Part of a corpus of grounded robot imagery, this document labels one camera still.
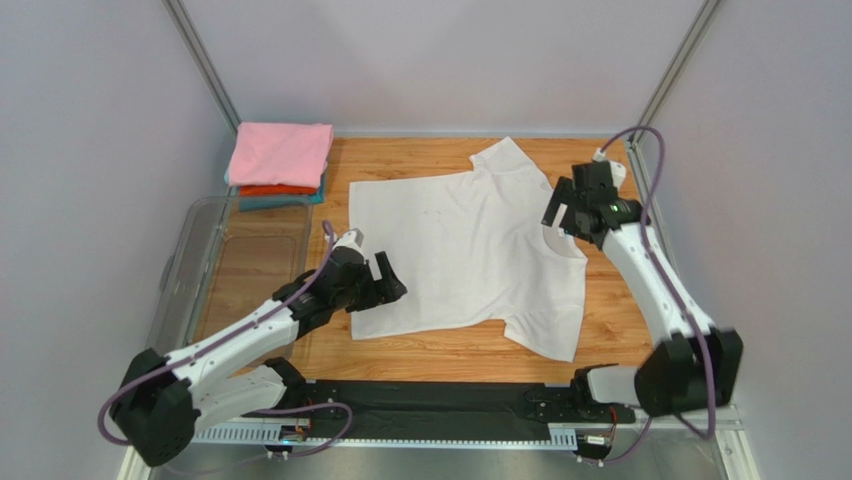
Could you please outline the white t-shirt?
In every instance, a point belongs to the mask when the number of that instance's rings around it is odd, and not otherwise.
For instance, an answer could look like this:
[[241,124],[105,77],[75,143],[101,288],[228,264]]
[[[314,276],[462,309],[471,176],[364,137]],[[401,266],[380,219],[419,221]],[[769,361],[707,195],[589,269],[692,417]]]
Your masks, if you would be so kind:
[[361,181],[349,224],[383,251],[407,288],[402,299],[351,316],[356,340],[504,322],[532,352],[574,359],[586,298],[585,254],[541,220],[546,175],[510,138],[474,154],[467,172]]

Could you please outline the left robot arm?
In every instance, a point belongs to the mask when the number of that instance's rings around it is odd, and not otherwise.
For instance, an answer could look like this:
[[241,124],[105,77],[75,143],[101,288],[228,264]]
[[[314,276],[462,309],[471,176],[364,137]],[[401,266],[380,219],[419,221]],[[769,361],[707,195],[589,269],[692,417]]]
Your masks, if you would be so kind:
[[153,348],[137,354],[119,389],[101,407],[101,435],[159,467],[201,431],[272,410],[299,380],[297,370],[283,359],[247,374],[239,369],[326,325],[337,311],[360,312],[405,296],[407,288],[386,253],[376,253],[375,262],[378,278],[358,246],[335,246],[318,268],[280,287],[226,329],[164,355]]

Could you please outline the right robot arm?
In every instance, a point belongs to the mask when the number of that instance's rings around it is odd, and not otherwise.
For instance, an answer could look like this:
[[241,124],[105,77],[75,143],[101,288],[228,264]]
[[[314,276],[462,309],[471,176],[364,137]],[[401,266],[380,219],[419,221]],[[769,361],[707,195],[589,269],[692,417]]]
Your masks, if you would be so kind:
[[607,161],[575,165],[559,178],[542,219],[594,245],[615,266],[644,318],[654,349],[639,367],[604,365],[578,374],[593,402],[638,406],[650,417],[714,413],[733,396],[744,350],[679,280],[642,204],[620,196]]

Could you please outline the teal folded t-shirt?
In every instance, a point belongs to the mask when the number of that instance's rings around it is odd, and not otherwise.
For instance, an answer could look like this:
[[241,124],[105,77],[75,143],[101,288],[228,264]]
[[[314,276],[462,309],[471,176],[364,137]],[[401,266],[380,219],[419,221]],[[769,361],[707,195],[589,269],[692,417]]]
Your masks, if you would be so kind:
[[254,212],[261,210],[271,210],[284,207],[310,207],[317,204],[322,204],[325,200],[326,191],[326,175],[323,175],[320,180],[319,192],[310,196],[295,196],[295,195],[275,195],[275,196],[240,196],[238,188],[235,187],[236,195],[240,198],[238,201],[239,212]]

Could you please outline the orange folded t-shirt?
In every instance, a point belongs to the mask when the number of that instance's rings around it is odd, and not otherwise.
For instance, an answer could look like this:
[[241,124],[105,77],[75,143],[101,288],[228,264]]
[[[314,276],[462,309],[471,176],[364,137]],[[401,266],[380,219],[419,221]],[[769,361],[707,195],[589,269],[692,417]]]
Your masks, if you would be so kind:
[[295,195],[310,196],[319,192],[319,188],[292,186],[292,185],[250,185],[238,188],[240,196],[275,196]]

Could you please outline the clear plastic bin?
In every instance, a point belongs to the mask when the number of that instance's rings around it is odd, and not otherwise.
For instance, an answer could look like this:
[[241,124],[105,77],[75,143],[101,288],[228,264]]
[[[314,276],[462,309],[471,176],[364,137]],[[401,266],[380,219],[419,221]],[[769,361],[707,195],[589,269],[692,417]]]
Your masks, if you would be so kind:
[[239,212],[239,200],[212,196],[190,207],[146,341],[157,352],[223,330],[306,270],[312,207]]

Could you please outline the black base mat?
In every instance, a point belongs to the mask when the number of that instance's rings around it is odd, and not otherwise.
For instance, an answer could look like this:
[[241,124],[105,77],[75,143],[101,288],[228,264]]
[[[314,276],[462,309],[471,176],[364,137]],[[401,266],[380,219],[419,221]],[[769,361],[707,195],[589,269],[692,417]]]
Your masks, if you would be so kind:
[[[334,401],[335,407],[322,405]],[[346,438],[362,440],[539,441],[551,423],[633,424],[622,405],[594,404],[571,385],[544,383],[316,380],[297,388],[294,406],[314,437],[330,437],[354,412]]]

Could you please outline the pink folded t-shirt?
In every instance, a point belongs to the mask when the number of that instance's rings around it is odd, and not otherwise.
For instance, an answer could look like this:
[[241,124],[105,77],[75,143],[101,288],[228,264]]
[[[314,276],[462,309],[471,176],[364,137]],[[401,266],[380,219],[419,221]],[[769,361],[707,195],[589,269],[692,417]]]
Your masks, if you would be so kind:
[[243,122],[226,170],[227,184],[317,189],[333,139],[330,124]]

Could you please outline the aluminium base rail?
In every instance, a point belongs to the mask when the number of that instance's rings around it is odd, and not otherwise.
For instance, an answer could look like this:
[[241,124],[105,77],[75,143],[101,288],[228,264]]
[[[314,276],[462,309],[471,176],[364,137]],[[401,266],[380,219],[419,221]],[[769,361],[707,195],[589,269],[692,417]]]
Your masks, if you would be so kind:
[[634,403],[592,397],[585,372],[567,385],[543,383],[284,381],[281,403],[213,419],[179,388],[165,400],[118,404],[116,421],[150,467],[167,465],[194,440],[257,444],[273,458],[344,444],[553,448],[596,467],[633,457],[650,433]]

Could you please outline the right aluminium frame post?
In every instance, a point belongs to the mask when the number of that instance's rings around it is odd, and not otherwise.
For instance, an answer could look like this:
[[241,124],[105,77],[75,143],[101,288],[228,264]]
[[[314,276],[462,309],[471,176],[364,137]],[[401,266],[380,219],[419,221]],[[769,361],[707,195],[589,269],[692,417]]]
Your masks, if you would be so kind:
[[704,0],[701,3],[698,12],[644,107],[638,119],[639,125],[653,125],[724,4],[725,1],[723,0]]

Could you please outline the aluminium frame post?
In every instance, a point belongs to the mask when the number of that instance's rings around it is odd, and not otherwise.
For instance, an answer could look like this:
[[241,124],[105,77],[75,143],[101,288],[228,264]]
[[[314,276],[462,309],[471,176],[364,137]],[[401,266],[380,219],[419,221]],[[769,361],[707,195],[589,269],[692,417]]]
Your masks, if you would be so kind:
[[181,0],[163,0],[162,4],[210,91],[214,103],[222,114],[226,125],[232,134],[236,135],[241,122],[240,116],[194,25],[185,2]]
[[653,125],[724,4],[725,1],[723,0],[704,0],[701,3],[698,12],[644,107],[638,119],[639,125]]

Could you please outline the left aluminium frame post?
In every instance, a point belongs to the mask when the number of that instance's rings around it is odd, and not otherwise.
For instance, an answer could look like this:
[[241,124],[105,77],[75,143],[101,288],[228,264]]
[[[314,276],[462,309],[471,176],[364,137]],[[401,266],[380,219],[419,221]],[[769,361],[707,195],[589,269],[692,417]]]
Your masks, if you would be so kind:
[[226,125],[232,134],[236,135],[241,122],[240,116],[194,25],[185,2],[181,0],[163,0],[162,4],[210,91],[214,103],[222,114]]

